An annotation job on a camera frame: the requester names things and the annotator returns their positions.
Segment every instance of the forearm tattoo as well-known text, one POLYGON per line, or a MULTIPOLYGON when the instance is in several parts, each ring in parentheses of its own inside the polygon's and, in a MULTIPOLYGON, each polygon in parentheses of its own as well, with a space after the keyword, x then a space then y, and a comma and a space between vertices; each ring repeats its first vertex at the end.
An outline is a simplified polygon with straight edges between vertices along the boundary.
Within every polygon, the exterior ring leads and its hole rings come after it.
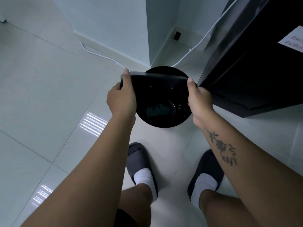
POLYGON ((237 165, 237 159, 236 159, 236 153, 235 153, 235 148, 232 147, 231 144, 226 144, 222 142, 221 140, 218 140, 219 135, 216 134, 215 132, 209 132, 207 129, 206 131, 209 133, 209 137, 211 139, 211 142, 214 143, 216 141, 216 146, 218 150, 220 151, 220 155, 223 159, 224 162, 227 164, 230 164, 233 166, 233 164, 237 165))

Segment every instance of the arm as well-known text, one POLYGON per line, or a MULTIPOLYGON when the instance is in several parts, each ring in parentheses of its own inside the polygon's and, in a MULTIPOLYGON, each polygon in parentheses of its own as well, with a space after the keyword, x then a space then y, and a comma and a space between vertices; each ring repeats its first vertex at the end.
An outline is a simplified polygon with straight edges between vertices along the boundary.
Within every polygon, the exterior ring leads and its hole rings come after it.
POLYGON ((210 92, 188 80, 194 123, 260 226, 303 225, 303 178, 252 143, 212 108, 210 92))
POLYGON ((107 104, 113 115, 100 137, 22 227, 113 226, 136 113, 129 73, 121 90, 117 83, 108 92, 107 104))

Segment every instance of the hand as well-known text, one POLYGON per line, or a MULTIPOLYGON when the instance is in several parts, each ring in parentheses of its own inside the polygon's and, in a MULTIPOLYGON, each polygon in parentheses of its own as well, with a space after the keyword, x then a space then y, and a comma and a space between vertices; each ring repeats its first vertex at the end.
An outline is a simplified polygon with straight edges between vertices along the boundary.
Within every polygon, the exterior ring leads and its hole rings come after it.
POLYGON ((120 89, 118 82, 107 94, 107 105, 113 117, 131 122, 134 125, 136 120, 137 101, 134 88, 131 83, 131 76, 127 68, 123 72, 123 87, 120 89))
POLYGON ((205 117, 214 113, 210 92, 203 87, 196 87, 192 78, 187 79, 188 105, 194 114, 194 124, 199 128, 203 127, 205 117))

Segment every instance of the white sock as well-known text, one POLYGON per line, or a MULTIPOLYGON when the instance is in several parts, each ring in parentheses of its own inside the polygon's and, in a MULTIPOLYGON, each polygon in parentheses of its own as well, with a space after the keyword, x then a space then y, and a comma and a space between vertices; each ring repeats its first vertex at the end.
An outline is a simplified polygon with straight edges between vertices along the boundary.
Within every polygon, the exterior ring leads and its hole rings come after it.
POLYGON ((209 174, 200 174, 196 180, 195 187, 192 192, 191 199, 190 199, 193 206, 200 209, 199 198, 200 198, 202 191, 205 189, 211 189, 211 190, 215 191, 217 186, 218 186, 218 183, 212 176, 210 176, 209 174))
POLYGON ((136 184, 144 183, 148 185, 151 189, 152 193, 152 202, 155 202, 157 200, 157 191, 156 187, 154 186, 154 181, 152 179, 152 173, 148 168, 144 168, 139 170, 134 174, 134 181, 136 184))

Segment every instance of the black shorts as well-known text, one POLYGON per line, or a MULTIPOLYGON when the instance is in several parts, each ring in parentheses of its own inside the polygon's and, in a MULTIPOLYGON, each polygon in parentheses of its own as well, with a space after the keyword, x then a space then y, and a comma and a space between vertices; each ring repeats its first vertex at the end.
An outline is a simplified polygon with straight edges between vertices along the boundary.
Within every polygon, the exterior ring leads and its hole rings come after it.
POLYGON ((136 221, 124 210, 118 209, 116 213, 114 227, 129 226, 139 227, 136 221))

